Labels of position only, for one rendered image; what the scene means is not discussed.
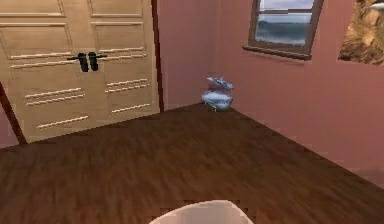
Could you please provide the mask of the brown framed window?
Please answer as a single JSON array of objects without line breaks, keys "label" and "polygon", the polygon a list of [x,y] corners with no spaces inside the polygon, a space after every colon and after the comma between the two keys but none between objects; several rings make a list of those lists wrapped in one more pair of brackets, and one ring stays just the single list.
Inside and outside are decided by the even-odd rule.
[{"label": "brown framed window", "polygon": [[308,61],[324,0],[253,0],[246,51]]}]

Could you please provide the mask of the beige panelled double door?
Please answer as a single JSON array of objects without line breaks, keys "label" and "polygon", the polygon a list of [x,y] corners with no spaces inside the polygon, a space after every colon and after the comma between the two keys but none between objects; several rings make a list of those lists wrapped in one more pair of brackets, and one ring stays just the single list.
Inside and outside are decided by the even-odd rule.
[{"label": "beige panelled double door", "polygon": [[0,0],[0,83],[27,142],[156,114],[158,81],[151,0]]}]

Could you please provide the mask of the white rounded object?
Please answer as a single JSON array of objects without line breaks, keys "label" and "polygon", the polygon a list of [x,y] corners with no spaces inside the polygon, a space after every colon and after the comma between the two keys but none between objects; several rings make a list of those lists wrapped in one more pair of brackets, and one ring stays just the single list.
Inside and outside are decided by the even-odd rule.
[{"label": "white rounded object", "polygon": [[234,203],[211,200],[174,209],[149,224],[254,224]]}]

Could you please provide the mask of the brown rocky wall picture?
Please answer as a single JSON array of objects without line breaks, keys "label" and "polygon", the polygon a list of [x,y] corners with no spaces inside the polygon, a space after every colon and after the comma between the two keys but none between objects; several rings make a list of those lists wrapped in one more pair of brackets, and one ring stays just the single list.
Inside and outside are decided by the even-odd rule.
[{"label": "brown rocky wall picture", "polygon": [[384,67],[384,0],[356,0],[339,60]]}]

